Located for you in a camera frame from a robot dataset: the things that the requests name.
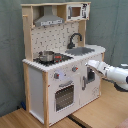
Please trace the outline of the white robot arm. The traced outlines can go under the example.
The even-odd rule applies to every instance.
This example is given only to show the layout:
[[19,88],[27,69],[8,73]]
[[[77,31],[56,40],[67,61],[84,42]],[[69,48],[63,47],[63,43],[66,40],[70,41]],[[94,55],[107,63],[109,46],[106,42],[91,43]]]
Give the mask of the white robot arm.
[[99,77],[112,80],[117,90],[128,92],[128,69],[114,67],[96,60],[89,60],[86,65]]

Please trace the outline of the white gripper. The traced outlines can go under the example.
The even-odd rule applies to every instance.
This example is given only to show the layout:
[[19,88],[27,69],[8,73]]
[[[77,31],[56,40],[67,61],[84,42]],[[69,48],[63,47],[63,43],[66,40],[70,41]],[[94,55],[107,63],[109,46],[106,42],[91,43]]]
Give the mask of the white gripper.
[[103,61],[89,60],[86,66],[89,66],[98,76],[104,77],[108,64]]

